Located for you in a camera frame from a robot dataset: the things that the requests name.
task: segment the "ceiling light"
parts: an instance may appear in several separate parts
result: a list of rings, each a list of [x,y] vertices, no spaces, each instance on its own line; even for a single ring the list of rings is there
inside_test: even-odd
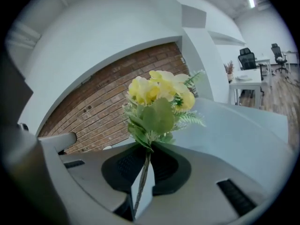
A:
[[[254,8],[255,7],[254,0],[249,0],[249,2],[250,2],[250,7]]]

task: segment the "small white vase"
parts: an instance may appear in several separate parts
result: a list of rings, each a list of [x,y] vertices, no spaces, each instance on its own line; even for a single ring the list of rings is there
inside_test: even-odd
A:
[[[228,78],[228,81],[231,81],[233,79],[233,74],[232,73],[227,74],[227,78]]]

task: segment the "wooden floor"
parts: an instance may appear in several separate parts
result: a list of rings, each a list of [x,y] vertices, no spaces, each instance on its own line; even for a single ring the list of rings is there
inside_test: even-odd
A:
[[[300,69],[291,65],[291,74],[288,75],[283,71],[277,71],[272,76],[272,88],[263,84],[261,110],[286,115],[289,127],[289,144],[293,150],[298,150],[300,145]],[[241,95],[241,104],[247,107],[254,107],[254,95],[250,97],[250,91],[245,91]]]

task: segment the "brick wall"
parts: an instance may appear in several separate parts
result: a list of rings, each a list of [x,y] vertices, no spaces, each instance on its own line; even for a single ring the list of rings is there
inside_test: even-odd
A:
[[[150,70],[188,74],[175,43],[151,47],[124,57],[96,72],[57,106],[39,136],[75,132],[67,153],[102,150],[129,137],[122,105],[132,79],[150,78]]]

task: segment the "black office chair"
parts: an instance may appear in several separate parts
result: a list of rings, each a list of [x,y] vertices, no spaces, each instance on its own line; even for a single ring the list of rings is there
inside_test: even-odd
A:
[[[280,47],[277,45],[277,43],[273,43],[271,49],[272,49],[272,52],[273,52],[274,55],[275,55],[275,62],[276,62],[277,64],[281,65],[281,67],[280,67],[280,68],[277,68],[277,69],[275,70],[275,72],[277,72],[277,70],[279,70],[279,71],[281,71],[280,73],[282,73],[282,70],[284,70],[285,73],[288,73],[289,71],[283,66],[283,65],[287,62],[287,60],[285,59],[285,58],[286,58],[286,55],[285,55],[284,60],[279,61],[278,58],[283,58],[283,57],[282,57],[282,54],[281,54]]]
[[[239,56],[240,63],[243,66],[243,70],[256,69],[255,56],[254,53],[250,51],[249,48],[243,48],[240,50]],[[261,70],[261,78],[263,81],[263,73],[262,73],[262,63],[258,64]]]

